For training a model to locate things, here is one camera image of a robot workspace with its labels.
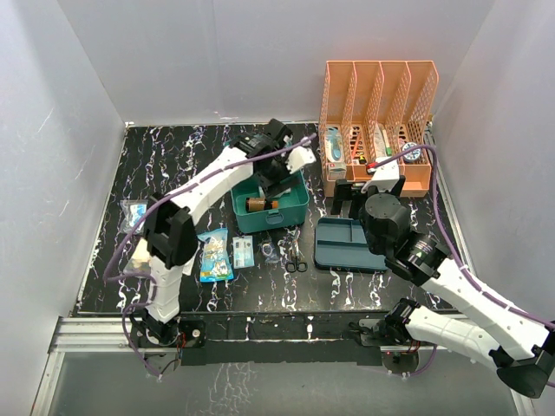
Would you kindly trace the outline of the brown bottle orange cap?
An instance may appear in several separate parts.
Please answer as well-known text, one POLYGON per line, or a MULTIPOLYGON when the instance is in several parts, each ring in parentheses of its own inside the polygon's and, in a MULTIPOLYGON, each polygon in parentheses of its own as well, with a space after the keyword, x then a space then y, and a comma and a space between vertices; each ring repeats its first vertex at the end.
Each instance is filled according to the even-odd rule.
POLYGON ((249 197, 245 200, 245 210, 249 213, 276 210, 279 207, 277 200, 261 197, 249 197))

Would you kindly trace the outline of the green medicine kit box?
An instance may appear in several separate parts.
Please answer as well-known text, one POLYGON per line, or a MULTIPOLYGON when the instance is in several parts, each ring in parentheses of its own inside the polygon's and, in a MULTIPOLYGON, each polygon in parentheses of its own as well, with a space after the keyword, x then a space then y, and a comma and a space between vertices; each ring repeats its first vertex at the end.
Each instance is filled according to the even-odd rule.
POLYGON ((303 224, 309 202, 301 172, 293 176, 293 186, 289 190, 280 196, 268 198, 261 211, 247 208, 248 202, 263 198, 261 188, 254 178, 246 179, 233 187, 231 195, 238 228, 244 234, 303 224))

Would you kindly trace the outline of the blue cotton swab bag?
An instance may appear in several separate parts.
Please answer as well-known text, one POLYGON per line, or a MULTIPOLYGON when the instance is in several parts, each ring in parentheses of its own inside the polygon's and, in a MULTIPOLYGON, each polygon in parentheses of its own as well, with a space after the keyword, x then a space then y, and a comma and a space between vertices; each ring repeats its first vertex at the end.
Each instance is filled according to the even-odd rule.
POLYGON ((201 283, 230 281, 234 278, 227 251, 228 230, 219 228, 198 236, 202 243, 202 258, 199 272, 201 283))

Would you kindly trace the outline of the clear bag blue items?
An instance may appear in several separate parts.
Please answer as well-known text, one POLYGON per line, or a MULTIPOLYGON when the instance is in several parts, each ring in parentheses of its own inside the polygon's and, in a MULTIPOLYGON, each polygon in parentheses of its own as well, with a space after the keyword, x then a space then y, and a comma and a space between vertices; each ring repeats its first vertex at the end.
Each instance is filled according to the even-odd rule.
POLYGON ((145 199, 125 199, 120 202, 120 206, 123 214, 123 219, 121 220, 119 230, 122 233, 128 233, 135 227, 139 219, 146 213, 147 201, 145 199))

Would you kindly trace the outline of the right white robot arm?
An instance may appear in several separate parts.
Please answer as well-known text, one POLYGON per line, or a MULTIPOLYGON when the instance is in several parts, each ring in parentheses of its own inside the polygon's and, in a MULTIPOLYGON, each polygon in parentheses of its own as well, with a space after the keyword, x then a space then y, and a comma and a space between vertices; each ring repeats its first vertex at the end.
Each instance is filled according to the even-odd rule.
POLYGON ((554 371, 554 328, 535 322, 458 265, 448 247, 416 231, 408 209, 398 199, 404 181, 389 192, 368 190, 361 183, 339 179, 332 213, 349 201, 349 215, 359 220, 365 244, 385 257, 389 271, 449 302, 466 316, 447 318, 416 301, 401 299, 373 328, 356 325, 368 337, 404 344, 424 341, 452 350, 492 369, 513 391, 537 399, 554 371))

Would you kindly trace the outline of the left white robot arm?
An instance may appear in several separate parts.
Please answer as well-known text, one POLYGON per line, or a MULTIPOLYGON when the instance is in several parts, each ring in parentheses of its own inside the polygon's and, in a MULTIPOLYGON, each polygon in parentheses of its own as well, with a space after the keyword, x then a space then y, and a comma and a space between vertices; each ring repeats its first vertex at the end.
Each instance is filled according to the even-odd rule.
POLYGON ((144 222, 150 269, 140 330, 161 346, 179 336, 180 287, 199 247, 196 227, 204 214, 233 187, 253 179, 265 196, 297 184, 301 170, 314 162, 310 140, 291 144, 291 130, 272 119, 262 133, 240 133, 221 154, 183 186, 151 198, 144 222))

